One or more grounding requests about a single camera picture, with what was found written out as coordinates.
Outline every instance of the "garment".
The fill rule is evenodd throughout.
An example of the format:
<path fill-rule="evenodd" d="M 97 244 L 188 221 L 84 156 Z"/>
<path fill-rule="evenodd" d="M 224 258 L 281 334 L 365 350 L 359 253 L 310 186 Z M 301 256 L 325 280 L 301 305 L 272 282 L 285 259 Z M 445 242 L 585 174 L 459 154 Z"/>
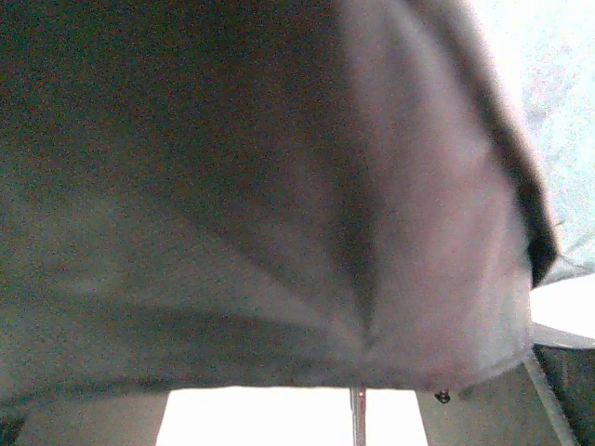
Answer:
<path fill-rule="evenodd" d="M 458 388 L 529 351 L 556 247 L 461 5 L 4 21 L 0 417 L 80 393 Z"/>

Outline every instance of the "dark fabric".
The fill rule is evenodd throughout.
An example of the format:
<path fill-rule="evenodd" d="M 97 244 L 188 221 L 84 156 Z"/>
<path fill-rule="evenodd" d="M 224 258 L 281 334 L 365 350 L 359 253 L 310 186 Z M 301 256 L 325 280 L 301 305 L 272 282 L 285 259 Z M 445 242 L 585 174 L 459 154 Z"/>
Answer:
<path fill-rule="evenodd" d="M 555 245 L 463 12 L 6 7 L 7 410 L 148 387 L 435 390 L 518 364 Z"/>

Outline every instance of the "metal pole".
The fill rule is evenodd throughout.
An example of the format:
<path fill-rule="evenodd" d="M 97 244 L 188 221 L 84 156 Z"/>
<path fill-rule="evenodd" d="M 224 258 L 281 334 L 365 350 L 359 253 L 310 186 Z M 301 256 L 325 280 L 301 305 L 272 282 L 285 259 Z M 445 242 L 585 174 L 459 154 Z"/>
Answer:
<path fill-rule="evenodd" d="M 353 446 L 365 446 L 365 388 L 350 388 Z"/>

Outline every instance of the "metal rod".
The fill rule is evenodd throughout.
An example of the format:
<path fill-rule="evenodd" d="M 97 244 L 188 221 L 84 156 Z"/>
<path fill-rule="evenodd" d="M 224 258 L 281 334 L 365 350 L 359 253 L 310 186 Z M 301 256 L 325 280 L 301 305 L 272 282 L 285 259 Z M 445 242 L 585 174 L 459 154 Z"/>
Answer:
<path fill-rule="evenodd" d="M 350 388 L 353 446 L 365 446 L 365 388 Z"/>

